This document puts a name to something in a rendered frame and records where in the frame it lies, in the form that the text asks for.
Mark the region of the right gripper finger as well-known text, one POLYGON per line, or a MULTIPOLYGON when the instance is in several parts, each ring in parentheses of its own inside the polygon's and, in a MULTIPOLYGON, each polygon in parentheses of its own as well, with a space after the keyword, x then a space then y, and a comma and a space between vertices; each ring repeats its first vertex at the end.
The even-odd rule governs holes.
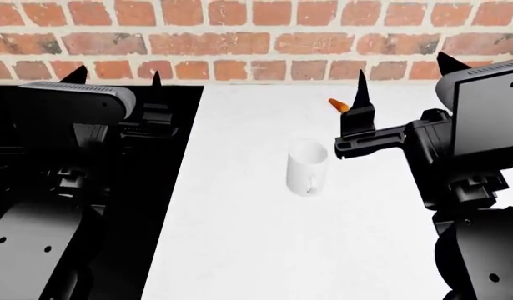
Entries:
POLYGON ((439 52, 437 54, 436 61, 441 76, 470 69, 467 64, 454 59, 444 52, 439 52))
POLYGON ((359 71, 357 91, 352 107, 340 117, 340 136, 371 132, 374 125, 375 107, 370 101, 367 81, 362 69, 359 71))

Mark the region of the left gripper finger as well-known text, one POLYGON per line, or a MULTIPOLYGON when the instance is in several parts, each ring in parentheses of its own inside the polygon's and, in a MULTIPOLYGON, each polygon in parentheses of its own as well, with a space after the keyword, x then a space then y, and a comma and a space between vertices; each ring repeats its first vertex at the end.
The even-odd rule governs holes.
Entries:
POLYGON ((145 126, 172 126, 173 113, 163 94, 161 77, 158 71, 153 75, 144 103, 142 121, 145 126))
POLYGON ((88 79, 88 70, 82 65, 77 69, 70 72, 66 77, 61 79, 59 82, 61 83, 70 83, 70 84, 85 84, 88 79))

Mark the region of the white ceramic mug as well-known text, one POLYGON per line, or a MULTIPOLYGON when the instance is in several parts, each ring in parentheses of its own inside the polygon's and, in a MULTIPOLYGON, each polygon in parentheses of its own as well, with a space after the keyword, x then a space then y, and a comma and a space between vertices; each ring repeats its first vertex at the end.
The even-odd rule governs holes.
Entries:
POLYGON ((289 145, 286 186, 300 197, 314 197, 324 186, 328 151, 312 139, 295 139, 289 145))

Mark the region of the orange carrot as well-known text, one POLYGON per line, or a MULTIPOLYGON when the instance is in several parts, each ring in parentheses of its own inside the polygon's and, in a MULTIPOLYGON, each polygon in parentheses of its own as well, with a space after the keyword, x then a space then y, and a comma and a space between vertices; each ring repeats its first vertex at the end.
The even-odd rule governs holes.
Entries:
POLYGON ((332 107, 334 107, 340 113, 346 113, 350 110, 350 107, 348 104, 339 102, 338 100, 333 99, 333 98, 329 99, 329 104, 331 104, 332 107))

